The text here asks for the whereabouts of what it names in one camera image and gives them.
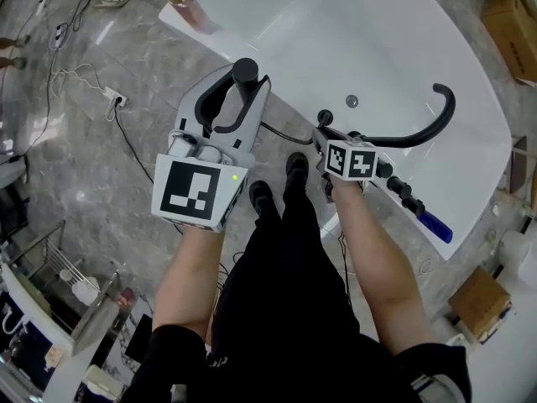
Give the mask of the person's left forearm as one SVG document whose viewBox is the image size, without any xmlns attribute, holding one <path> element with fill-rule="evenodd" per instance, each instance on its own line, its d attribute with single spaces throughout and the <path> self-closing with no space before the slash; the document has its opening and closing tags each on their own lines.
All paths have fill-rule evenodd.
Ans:
<svg viewBox="0 0 537 403">
<path fill-rule="evenodd" d="M 216 299 L 224 233 L 188 227 L 160 282 L 152 328 L 177 325 L 207 335 Z"/>
</svg>

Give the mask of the white bathtub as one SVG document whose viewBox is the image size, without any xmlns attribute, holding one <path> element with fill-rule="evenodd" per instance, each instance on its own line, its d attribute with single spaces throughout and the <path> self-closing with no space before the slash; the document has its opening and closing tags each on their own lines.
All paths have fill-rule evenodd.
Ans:
<svg viewBox="0 0 537 403">
<path fill-rule="evenodd" d="M 273 94 L 315 123 L 371 137 L 403 137 L 430 125 L 452 89 L 456 110 L 425 144 L 379 155 L 428 212 L 453 232 L 424 235 L 450 259 L 476 226 L 511 152 L 511 133 L 487 75 L 436 0 L 197 0 L 216 24 L 197 33 L 172 7 L 159 19 L 228 61 L 248 57 Z M 359 99 L 356 108 L 346 97 Z"/>
</svg>

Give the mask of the small cardboard box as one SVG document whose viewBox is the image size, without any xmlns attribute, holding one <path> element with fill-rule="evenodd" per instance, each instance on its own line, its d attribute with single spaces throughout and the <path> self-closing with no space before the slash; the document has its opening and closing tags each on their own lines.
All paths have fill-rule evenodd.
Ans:
<svg viewBox="0 0 537 403">
<path fill-rule="evenodd" d="M 511 295 L 482 267 L 477 267 L 448 301 L 470 335 L 484 344 L 512 307 Z"/>
</svg>

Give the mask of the person's right black shoe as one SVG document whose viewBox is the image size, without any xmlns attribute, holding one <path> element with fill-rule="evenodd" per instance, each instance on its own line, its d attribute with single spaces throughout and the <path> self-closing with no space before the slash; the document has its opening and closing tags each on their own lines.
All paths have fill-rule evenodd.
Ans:
<svg viewBox="0 0 537 403">
<path fill-rule="evenodd" d="M 305 188 L 309 176 L 309 161 L 302 152 L 294 152 L 287 159 L 285 188 L 298 186 Z"/>
</svg>

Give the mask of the person's black shoe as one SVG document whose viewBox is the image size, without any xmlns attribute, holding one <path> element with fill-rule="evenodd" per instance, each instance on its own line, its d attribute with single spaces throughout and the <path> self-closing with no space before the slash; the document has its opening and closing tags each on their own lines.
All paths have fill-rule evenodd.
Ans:
<svg viewBox="0 0 537 403">
<path fill-rule="evenodd" d="M 260 219 L 279 219 L 273 193 L 265 181 L 255 181 L 249 188 L 249 199 Z"/>
<path fill-rule="evenodd" d="M 302 152 L 294 152 L 287 159 L 285 188 L 298 186 L 305 188 L 309 176 L 309 161 Z"/>
</svg>

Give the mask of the dark grey cylindrical bar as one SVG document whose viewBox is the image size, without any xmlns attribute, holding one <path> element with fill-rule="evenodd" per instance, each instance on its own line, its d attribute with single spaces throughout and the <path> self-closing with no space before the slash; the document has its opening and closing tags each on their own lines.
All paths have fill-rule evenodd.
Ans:
<svg viewBox="0 0 537 403">
<path fill-rule="evenodd" d="M 250 58 L 237 60 L 232 66 L 232 79 L 242 102 L 246 103 L 258 84 L 258 64 Z"/>
</svg>

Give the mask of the black curved faucet spout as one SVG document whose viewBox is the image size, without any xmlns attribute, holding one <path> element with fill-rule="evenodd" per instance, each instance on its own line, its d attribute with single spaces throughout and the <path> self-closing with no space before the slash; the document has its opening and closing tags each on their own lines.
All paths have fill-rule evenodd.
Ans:
<svg viewBox="0 0 537 403">
<path fill-rule="evenodd" d="M 361 140 L 376 147 L 391 149 L 414 148 L 432 140 L 446 128 L 456 110 L 456 98 L 450 87 L 434 83 L 433 91 L 445 98 L 445 104 L 440 115 L 430 125 L 417 133 L 403 137 L 370 137 L 362 135 Z"/>
</svg>

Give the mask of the large cardboard box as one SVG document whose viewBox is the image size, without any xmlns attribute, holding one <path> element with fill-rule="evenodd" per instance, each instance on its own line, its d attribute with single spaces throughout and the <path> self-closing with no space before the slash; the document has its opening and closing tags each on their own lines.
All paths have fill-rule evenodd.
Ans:
<svg viewBox="0 0 537 403">
<path fill-rule="evenodd" d="M 485 0 L 482 22 L 511 75 L 537 84 L 537 21 L 521 0 Z"/>
</svg>

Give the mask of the person's black shirt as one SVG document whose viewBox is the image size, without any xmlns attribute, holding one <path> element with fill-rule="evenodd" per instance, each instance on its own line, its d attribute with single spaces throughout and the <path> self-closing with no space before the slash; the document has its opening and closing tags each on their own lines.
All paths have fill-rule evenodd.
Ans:
<svg viewBox="0 0 537 403">
<path fill-rule="evenodd" d="M 424 343 L 392 355 L 356 333 L 350 344 L 285 339 L 217 357 L 191 330 L 168 325 L 152 333 L 120 402 L 472 403 L 472 385 L 462 347 Z"/>
</svg>

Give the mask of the person's left black shoe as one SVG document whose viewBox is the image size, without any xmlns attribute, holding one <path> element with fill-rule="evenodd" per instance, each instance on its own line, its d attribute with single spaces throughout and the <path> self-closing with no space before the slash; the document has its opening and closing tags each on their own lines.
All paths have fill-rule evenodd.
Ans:
<svg viewBox="0 0 537 403">
<path fill-rule="evenodd" d="M 265 181 L 255 181 L 249 188 L 249 199 L 260 219 L 279 219 L 273 193 Z"/>
</svg>

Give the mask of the white plastic jug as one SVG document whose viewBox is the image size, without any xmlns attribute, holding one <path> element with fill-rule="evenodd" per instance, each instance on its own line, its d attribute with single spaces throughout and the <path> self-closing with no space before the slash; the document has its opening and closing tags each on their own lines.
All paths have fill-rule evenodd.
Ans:
<svg viewBox="0 0 537 403">
<path fill-rule="evenodd" d="M 100 286 L 97 279 L 90 276 L 73 284 L 71 291 L 78 301 L 85 306 L 91 306 L 100 294 Z"/>
</svg>

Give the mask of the person's black trousers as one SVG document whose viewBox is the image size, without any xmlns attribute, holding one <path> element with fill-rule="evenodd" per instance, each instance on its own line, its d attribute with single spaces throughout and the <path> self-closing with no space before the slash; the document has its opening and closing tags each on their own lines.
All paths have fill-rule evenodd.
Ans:
<svg viewBox="0 0 537 403">
<path fill-rule="evenodd" d="M 283 213 L 266 203 L 227 278 L 212 323 L 214 352 L 315 348 L 360 333 L 305 185 L 288 184 L 283 198 Z"/>
</svg>

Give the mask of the small wooden stool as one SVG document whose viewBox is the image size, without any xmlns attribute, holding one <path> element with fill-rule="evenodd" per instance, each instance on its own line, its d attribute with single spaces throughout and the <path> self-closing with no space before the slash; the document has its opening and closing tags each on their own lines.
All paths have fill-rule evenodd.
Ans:
<svg viewBox="0 0 537 403">
<path fill-rule="evenodd" d="M 528 138 L 525 135 L 514 141 L 508 190 L 510 194 L 521 190 L 529 193 L 529 207 L 533 212 L 537 212 L 537 153 L 530 153 L 528 146 Z"/>
</svg>

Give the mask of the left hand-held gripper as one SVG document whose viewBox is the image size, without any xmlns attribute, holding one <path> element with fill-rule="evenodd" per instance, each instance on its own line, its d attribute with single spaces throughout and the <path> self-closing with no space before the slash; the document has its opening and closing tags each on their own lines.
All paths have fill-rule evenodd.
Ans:
<svg viewBox="0 0 537 403">
<path fill-rule="evenodd" d="M 180 99 L 177 130 L 169 134 L 168 151 L 157 155 L 154 172 L 151 212 L 167 222 L 220 233 L 247 185 L 272 84 L 264 76 L 236 121 L 213 129 L 234 85 L 232 68 L 210 72 Z"/>
</svg>

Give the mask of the amber liquid pump bottle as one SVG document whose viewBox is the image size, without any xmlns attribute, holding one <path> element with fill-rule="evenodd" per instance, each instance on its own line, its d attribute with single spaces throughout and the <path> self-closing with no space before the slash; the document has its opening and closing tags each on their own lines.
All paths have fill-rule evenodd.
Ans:
<svg viewBox="0 0 537 403">
<path fill-rule="evenodd" d="M 168 0 L 168 2 L 197 33 L 213 34 L 216 31 L 216 25 L 197 0 Z"/>
</svg>

